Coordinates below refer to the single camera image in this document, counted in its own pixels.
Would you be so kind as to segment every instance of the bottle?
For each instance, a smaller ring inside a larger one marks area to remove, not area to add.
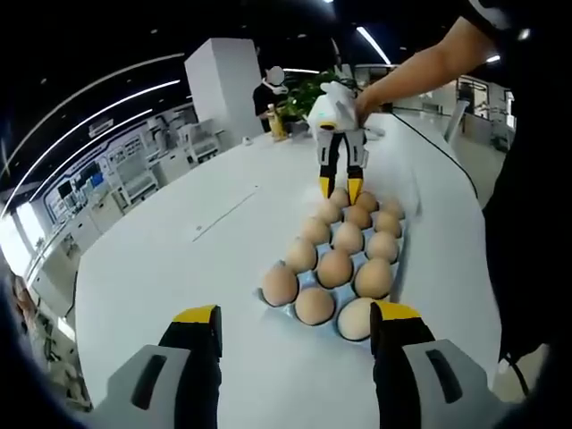
[[[282,141],[288,138],[282,125],[282,119],[280,119],[280,115],[276,112],[274,104],[268,105],[268,123],[270,124],[270,131],[272,132],[274,141]]]

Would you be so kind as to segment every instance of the black cable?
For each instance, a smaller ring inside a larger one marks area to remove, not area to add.
[[[507,362],[509,362],[509,365],[512,367],[513,371],[517,375],[517,379],[518,382],[520,383],[520,388],[522,389],[522,392],[525,394],[525,396],[528,396],[529,392],[528,384],[526,384],[526,379],[522,375],[522,372],[520,371],[520,368],[518,367],[517,363],[514,361],[512,357],[510,357],[510,355],[506,355],[504,358],[507,360]]]
[[[476,186],[475,183],[473,182],[473,180],[471,179],[471,176],[469,176],[467,170],[465,170],[457,161],[455,161],[453,158],[451,158],[449,156],[449,154],[447,154],[447,152],[445,152],[443,149],[441,149],[440,147],[438,147],[437,145],[435,145],[430,139],[428,139],[420,130],[418,130],[417,128],[415,128],[413,125],[411,125],[410,123],[408,123],[407,121],[405,121],[404,119],[401,119],[398,117],[398,115],[396,115],[395,113],[391,113],[393,116],[395,116],[397,119],[399,119],[401,122],[403,122],[404,124],[406,124],[411,130],[413,130],[414,132],[416,132],[419,136],[421,136],[424,140],[427,141],[427,143],[429,143],[431,146],[433,146],[434,148],[436,148],[439,152],[441,152],[442,154],[444,154],[445,156],[447,156],[450,161],[452,163],[454,163],[459,169],[460,171],[462,171],[468,178],[468,181],[471,182],[471,186],[473,187],[473,191],[475,192],[475,196],[477,198],[479,198],[479,193],[476,190]]]

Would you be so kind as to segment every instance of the white curved table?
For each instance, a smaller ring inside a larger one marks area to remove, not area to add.
[[[384,192],[380,165],[394,157],[411,165],[421,200],[420,215],[409,214],[400,301],[481,365],[492,385],[501,324],[473,190],[450,160],[394,117],[370,121],[386,136],[367,144],[365,189]],[[416,125],[450,153],[436,130]],[[338,176],[343,183],[344,172]],[[77,336],[94,404],[108,377],[140,347],[156,344],[176,314],[216,303],[223,310],[220,427],[379,425],[369,353],[266,311],[253,297],[320,199],[313,141],[274,144],[261,136],[122,218],[80,261]]]

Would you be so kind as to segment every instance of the egg tray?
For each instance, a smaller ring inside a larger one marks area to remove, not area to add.
[[[346,211],[347,211],[347,208],[342,209],[344,217],[346,215]],[[372,225],[375,225],[375,219],[376,219],[378,213],[379,213],[379,211],[375,211],[375,212],[372,212],[370,214],[372,217]],[[331,252],[333,250],[333,247],[332,247],[333,235],[338,230],[338,228],[340,228],[341,224],[342,224],[342,221],[332,223],[331,225],[329,225],[330,226],[330,233],[331,233],[330,242],[324,243],[324,244],[319,244],[319,245],[315,246],[316,251],[317,251],[317,256],[318,256],[318,258],[317,258],[318,262],[320,261],[320,258],[324,254],[326,254],[327,252]],[[397,255],[395,262],[390,265],[392,282],[391,282],[390,293],[387,296],[391,295],[391,292],[396,290],[396,283],[400,280],[400,259],[401,259],[401,256],[403,255],[403,249],[405,246],[405,236],[407,234],[407,221],[405,219],[400,220],[400,225],[401,225],[401,237],[396,239],[399,250],[398,250],[398,255]],[[361,231],[362,231],[362,235],[364,236],[364,247],[359,252],[354,253],[353,255],[350,255],[350,259],[351,259],[351,263],[352,263],[352,273],[351,273],[351,277],[350,277],[349,281],[347,281],[346,283],[344,283],[341,286],[338,286],[336,288],[333,288],[333,289],[327,289],[327,288],[323,287],[317,278],[318,262],[316,262],[316,265],[312,270],[308,270],[308,271],[296,274],[296,280],[298,282],[298,293],[296,294],[296,298],[291,303],[288,303],[288,304],[285,304],[285,305],[279,306],[279,307],[271,306],[270,304],[268,304],[266,302],[261,288],[258,288],[256,290],[257,298],[259,298],[262,302],[264,302],[270,308],[282,311],[284,314],[288,315],[292,319],[295,319],[299,323],[306,326],[308,329],[314,329],[315,331],[317,331],[323,335],[338,337],[338,338],[341,338],[347,342],[352,342],[352,343],[355,343],[355,344],[360,345],[362,347],[365,347],[367,349],[370,349],[369,336],[362,339],[362,340],[358,340],[358,341],[348,340],[348,339],[344,338],[343,336],[341,336],[340,332],[338,331],[338,324],[337,324],[338,316],[340,315],[340,311],[346,305],[348,305],[349,302],[353,301],[354,299],[360,298],[354,290],[354,281],[356,280],[356,274],[358,273],[359,268],[369,260],[369,258],[366,255],[367,243],[373,237],[373,235],[376,233],[373,226],[370,228],[361,230]],[[280,260],[277,262],[277,264],[284,264],[284,261]],[[330,319],[328,319],[327,321],[325,321],[321,324],[317,324],[317,325],[304,324],[303,322],[301,322],[298,319],[298,316],[296,315],[296,309],[294,307],[294,303],[295,303],[296,299],[298,298],[299,293],[302,290],[307,289],[307,288],[320,288],[320,289],[328,292],[333,298],[333,302],[334,302],[333,314],[330,317]]]

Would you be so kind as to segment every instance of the brown egg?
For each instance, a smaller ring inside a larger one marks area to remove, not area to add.
[[[393,264],[397,259],[399,248],[395,237],[387,231],[379,231],[367,242],[366,254],[370,259],[381,257]]]
[[[333,289],[348,282],[353,265],[343,250],[332,250],[324,254],[318,262],[318,281],[326,289]]]
[[[398,219],[405,218],[405,212],[400,202],[396,198],[386,198],[382,203],[382,210],[387,213],[391,213]]]
[[[262,294],[273,307],[292,302],[298,293],[298,282],[292,270],[283,264],[276,264],[262,279]]]
[[[361,230],[350,222],[344,222],[333,234],[333,248],[344,250],[350,255],[364,248],[364,236]]]
[[[330,200],[338,207],[349,206],[349,195],[344,188],[336,188],[333,190]]]
[[[364,340],[370,334],[370,298],[358,298],[345,306],[338,316],[338,331],[346,340]]]
[[[316,217],[322,219],[327,224],[338,222],[341,220],[341,209],[332,201],[326,199],[318,207]]]
[[[379,212],[377,218],[375,219],[375,230],[376,231],[387,231],[393,234],[393,237],[401,237],[401,225],[400,221],[397,220],[393,214],[384,212],[383,210]]]
[[[312,244],[322,244],[330,241],[330,228],[328,225],[316,219],[315,217],[310,217],[302,225],[302,232],[300,235],[309,240]]]
[[[390,293],[393,277],[389,262],[377,257],[357,270],[354,288],[362,298],[381,299]]]
[[[317,259],[314,245],[309,240],[297,238],[288,250],[284,262],[294,273],[302,273],[314,269]]]
[[[346,222],[354,223],[358,228],[362,230],[372,226],[372,216],[370,216],[369,212],[362,206],[348,207],[344,220]]]
[[[369,213],[374,212],[378,208],[377,200],[374,194],[364,191],[357,196],[356,205],[362,206]]]
[[[298,319],[310,326],[321,324],[332,317],[334,307],[330,294],[319,288],[304,289],[294,304]]]

